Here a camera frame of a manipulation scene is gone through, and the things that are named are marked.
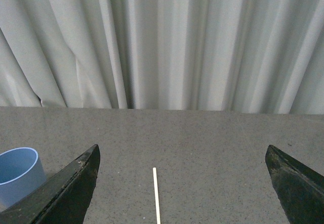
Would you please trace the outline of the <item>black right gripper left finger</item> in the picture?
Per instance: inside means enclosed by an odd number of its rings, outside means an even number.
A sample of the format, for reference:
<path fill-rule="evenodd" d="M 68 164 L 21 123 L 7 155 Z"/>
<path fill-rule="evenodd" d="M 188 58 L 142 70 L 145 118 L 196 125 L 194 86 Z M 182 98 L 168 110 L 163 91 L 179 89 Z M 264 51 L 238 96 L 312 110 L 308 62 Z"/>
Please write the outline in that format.
<path fill-rule="evenodd" d="M 1 212 L 1 223 L 83 223 L 100 165 L 97 144 L 34 192 Z"/>

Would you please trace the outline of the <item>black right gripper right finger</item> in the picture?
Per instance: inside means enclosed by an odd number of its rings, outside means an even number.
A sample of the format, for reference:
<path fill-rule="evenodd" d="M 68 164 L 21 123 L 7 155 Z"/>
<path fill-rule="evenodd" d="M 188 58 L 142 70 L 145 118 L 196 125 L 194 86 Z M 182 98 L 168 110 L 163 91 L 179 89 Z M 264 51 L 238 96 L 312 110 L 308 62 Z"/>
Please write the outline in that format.
<path fill-rule="evenodd" d="M 323 223 L 323 176 L 274 145 L 265 162 L 289 223 Z"/>

